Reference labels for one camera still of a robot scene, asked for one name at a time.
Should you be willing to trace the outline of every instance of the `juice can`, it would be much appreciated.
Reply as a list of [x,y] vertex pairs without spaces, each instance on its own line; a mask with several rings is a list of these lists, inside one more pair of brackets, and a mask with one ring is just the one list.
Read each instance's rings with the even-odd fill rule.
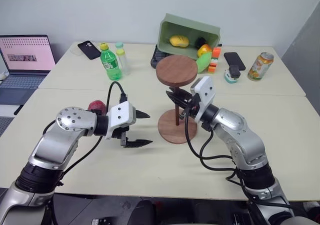
[[250,68],[248,78],[252,81],[260,81],[273,62],[274,56],[271,53],[262,52]]

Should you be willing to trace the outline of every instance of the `black phone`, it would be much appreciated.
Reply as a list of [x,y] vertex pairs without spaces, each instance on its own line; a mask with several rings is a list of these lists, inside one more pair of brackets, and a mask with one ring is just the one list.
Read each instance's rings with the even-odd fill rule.
[[246,66],[242,62],[241,58],[239,57],[238,53],[236,52],[225,52],[224,57],[226,62],[230,65],[237,65],[240,71],[246,70]]
[[79,43],[78,47],[90,60],[96,59],[101,55],[101,52],[90,41]]

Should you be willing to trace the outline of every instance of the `laptop screen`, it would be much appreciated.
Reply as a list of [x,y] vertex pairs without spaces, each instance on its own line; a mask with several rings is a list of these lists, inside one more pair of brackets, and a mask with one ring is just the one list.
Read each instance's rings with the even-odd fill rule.
[[9,72],[46,72],[56,65],[46,35],[0,36],[0,52]]

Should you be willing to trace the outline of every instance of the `laptop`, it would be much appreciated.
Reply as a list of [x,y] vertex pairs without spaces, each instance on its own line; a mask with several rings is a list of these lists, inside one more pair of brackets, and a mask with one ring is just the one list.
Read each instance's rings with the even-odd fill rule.
[[0,35],[9,76],[0,84],[0,105],[24,105],[56,65],[47,35]]

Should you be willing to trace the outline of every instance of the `bottle label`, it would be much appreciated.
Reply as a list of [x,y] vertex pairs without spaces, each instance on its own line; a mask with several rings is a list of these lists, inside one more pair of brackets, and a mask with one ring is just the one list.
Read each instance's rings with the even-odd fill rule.
[[118,67],[118,61],[116,59],[112,62],[103,62],[102,64],[105,69],[115,69]]

